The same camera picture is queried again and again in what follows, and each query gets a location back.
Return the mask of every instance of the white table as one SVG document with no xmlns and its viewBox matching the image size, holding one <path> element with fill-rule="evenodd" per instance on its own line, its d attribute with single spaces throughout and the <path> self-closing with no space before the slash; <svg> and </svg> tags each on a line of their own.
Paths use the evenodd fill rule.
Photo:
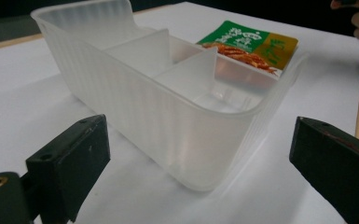
<svg viewBox="0 0 359 224">
<path fill-rule="evenodd" d="M 197 42 L 224 20 L 290 35 L 308 66 L 273 117 L 259 149 L 224 193 L 186 189 L 111 126 L 112 160 L 76 223 L 342 224 L 336 210 L 290 163 L 297 116 L 354 134 L 359 102 L 359 40 L 190 3 L 135 15 L 140 26 L 168 28 Z M 25 160 L 93 112 L 66 88 L 45 40 L 0 49 L 0 172 L 24 175 Z"/>
</svg>

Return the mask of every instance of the food packet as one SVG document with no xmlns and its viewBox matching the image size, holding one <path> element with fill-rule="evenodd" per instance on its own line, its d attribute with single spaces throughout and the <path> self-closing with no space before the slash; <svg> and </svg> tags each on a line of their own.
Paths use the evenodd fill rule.
<svg viewBox="0 0 359 224">
<path fill-rule="evenodd" d="M 289 64 L 298 40 L 224 21 L 197 44 L 217 47 L 220 54 L 280 77 Z"/>
</svg>

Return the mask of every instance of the green food packet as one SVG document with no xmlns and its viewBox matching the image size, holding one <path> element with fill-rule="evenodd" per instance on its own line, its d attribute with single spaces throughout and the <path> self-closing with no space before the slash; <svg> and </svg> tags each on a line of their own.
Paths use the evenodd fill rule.
<svg viewBox="0 0 359 224">
<path fill-rule="evenodd" d="M 289 64 L 298 40 L 224 21 L 197 44 L 279 77 Z"/>
</svg>

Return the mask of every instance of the translucent plastic bin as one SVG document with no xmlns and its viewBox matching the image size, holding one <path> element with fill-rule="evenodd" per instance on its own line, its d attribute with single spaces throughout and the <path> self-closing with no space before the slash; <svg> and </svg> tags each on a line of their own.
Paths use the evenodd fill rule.
<svg viewBox="0 0 359 224">
<path fill-rule="evenodd" d="M 70 91 L 185 186 L 216 188 L 265 134 L 301 60 L 277 77 L 138 27 L 128 0 L 32 13 Z"/>
</svg>

